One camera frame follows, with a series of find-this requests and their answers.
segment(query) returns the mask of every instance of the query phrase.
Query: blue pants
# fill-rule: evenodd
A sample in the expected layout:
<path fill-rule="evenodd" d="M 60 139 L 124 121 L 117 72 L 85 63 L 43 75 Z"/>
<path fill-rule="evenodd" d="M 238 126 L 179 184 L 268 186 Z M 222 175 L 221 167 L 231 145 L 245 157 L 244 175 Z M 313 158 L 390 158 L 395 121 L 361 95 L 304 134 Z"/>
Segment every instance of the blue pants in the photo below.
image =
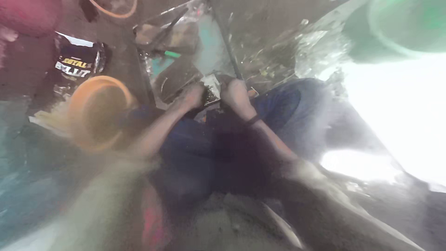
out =
<path fill-rule="evenodd" d="M 316 79 L 300 79 L 252 101 L 263 121 L 292 150 L 308 159 L 314 153 L 306 153 L 306 147 L 300 145 L 314 145 L 306 141 L 318 139 L 305 134 L 319 135 L 312 130 L 323 129 L 315 123 L 321 109 L 314 108 L 326 106 L 324 100 L 328 96 L 324 86 Z M 214 190 L 245 193 L 264 187 L 266 176 L 258 169 L 260 156 L 246 138 L 245 129 L 229 110 L 208 112 L 206 124 L 188 118 L 179 121 L 160 150 L 164 166 L 152 176 L 161 197 L 168 204 L 184 204 L 204 198 Z"/>

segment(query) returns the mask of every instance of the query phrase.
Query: orange bucket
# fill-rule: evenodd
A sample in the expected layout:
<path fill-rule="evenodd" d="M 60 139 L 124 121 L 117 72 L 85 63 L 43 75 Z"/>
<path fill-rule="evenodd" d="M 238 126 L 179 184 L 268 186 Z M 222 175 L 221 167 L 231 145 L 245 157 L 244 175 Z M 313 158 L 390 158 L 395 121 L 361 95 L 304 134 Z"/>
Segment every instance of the orange bucket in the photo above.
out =
<path fill-rule="evenodd" d="M 115 78 L 97 76 L 83 82 L 68 109 L 75 144 L 87 151 L 111 149 L 123 137 L 120 118 L 136 105 L 134 96 Z"/>

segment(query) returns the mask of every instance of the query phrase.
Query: green bucket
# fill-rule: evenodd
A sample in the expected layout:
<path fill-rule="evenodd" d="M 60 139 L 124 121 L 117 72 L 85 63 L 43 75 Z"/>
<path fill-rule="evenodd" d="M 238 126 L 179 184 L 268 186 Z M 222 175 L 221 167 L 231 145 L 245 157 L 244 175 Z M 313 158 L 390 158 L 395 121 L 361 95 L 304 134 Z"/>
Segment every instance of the green bucket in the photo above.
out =
<path fill-rule="evenodd" d="M 409 57 L 446 53 L 446 0 L 371 0 L 370 31 Z"/>

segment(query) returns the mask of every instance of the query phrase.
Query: man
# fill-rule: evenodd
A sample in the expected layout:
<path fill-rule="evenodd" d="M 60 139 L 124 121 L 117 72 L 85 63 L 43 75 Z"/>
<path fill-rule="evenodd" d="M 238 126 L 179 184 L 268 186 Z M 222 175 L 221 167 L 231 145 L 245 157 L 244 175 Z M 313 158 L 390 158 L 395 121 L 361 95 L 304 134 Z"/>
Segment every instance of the man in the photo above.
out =
<path fill-rule="evenodd" d="M 191 86 L 130 147 L 126 159 L 113 158 L 108 161 L 108 165 L 90 182 L 64 216 L 63 231 L 52 250 L 109 251 L 142 248 L 140 205 L 145 174 L 155 169 L 153 159 L 175 124 L 188 111 L 200 106 L 202 92 L 201 86 Z M 259 170 L 268 175 L 268 181 L 265 183 L 268 185 L 268 196 L 280 200 L 285 219 L 309 249 L 421 250 L 396 230 L 353 205 L 318 168 L 290 150 L 258 116 L 256 107 L 248 98 L 243 81 L 235 79 L 223 84 L 221 97 L 243 124 L 241 132 L 251 139 L 251 148 L 257 149 L 257 156 L 268 166 L 266 171 Z M 287 109 L 296 109 L 295 106 L 282 106 L 282 110 L 285 113 Z M 263 119 L 278 128 L 286 126 L 286 121 L 277 121 L 274 116 L 266 116 Z M 289 233 L 285 234 L 289 242 L 283 243 L 277 236 L 269 234 L 262 224 L 253 222 L 252 219 L 256 217 L 247 216 L 247 204 L 241 202 L 238 210 L 231 210 L 222 206 L 223 204 L 215 207 L 208 202 L 198 204 L 195 210 L 202 213 L 193 214 L 191 220 L 186 221 L 183 227 L 172 231 L 171 241 L 164 249 L 300 248 L 296 241 L 292 241 L 293 237 Z M 237 203 L 225 205 L 236 206 Z M 212 217 L 204 213 L 206 210 L 214 212 Z M 230 221 L 230 229 L 224 227 L 224 219 Z M 279 225 L 287 226 L 284 221 Z"/>

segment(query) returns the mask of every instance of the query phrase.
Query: hand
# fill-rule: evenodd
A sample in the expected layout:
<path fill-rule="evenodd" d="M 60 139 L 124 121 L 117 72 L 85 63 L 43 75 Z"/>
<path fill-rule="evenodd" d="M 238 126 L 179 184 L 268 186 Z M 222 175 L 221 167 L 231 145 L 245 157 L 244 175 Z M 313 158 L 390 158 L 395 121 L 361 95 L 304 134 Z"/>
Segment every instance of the hand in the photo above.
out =
<path fill-rule="evenodd" d="M 249 121 L 257 115 L 256 110 L 249 101 L 244 81 L 233 79 L 230 82 L 221 82 L 220 97 L 237 115 L 245 121 Z"/>
<path fill-rule="evenodd" d="M 170 108 L 189 112 L 202 104 L 204 86 L 202 84 L 191 84 L 185 87 L 180 96 L 173 102 Z"/>

